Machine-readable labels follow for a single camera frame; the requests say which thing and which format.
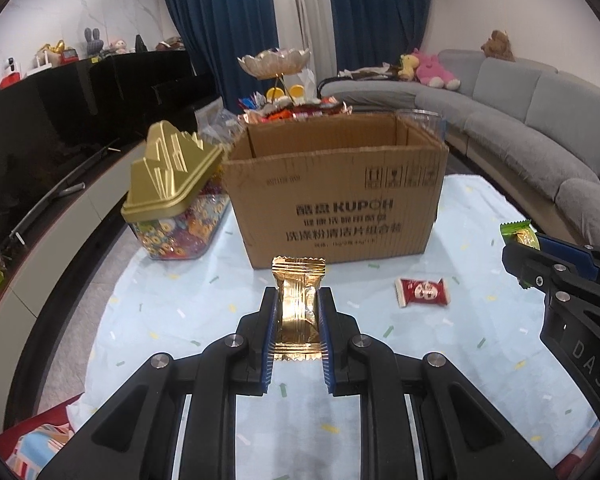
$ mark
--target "green snack package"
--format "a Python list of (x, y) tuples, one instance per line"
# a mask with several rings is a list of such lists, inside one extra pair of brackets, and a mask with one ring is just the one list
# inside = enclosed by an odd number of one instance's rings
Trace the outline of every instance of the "green snack package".
[(500, 234), (506, 244), (518, 242), (540, 250), (540, 242), (538, 241), (536, 233), (531, 228), (531, 220), (500, 224)]

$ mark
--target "cardboard box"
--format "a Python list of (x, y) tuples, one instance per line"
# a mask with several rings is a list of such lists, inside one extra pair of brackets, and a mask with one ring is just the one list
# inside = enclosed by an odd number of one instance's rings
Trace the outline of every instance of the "cardboard box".
[(422, 253), (447, 155), (439, 139), (392, 114), (249, 126), (224, 183), (251, 265)]

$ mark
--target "red wrapped candy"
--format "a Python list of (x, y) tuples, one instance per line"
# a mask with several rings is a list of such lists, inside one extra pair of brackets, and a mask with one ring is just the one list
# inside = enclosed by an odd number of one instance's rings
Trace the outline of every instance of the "red wrapped candy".
[(447, 305), (450, 301), (445, 280), (435, 283), (398, 278), (395, 280), (395, 291), (400, 306), (407, 306), (408, 303)]

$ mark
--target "black television screen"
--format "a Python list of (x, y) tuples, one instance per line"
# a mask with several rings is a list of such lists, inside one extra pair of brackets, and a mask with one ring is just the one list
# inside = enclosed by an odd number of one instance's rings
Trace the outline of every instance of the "black television screen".
[(45, 70), (0, 91), (0, 246), (40, 199), (113, 140), (98, 122), (88, 65)]

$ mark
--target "sofa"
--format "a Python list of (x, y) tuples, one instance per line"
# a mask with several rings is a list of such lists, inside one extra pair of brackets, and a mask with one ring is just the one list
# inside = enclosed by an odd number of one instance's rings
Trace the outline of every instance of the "sofa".
[(600, 88), (528, 59), (443, 50), (457, 92), (417, 82), (330, 80), (322, 96), (355, 111), (420, 108), (447, 120), (446, 141), (546, 234), (600, 246)]

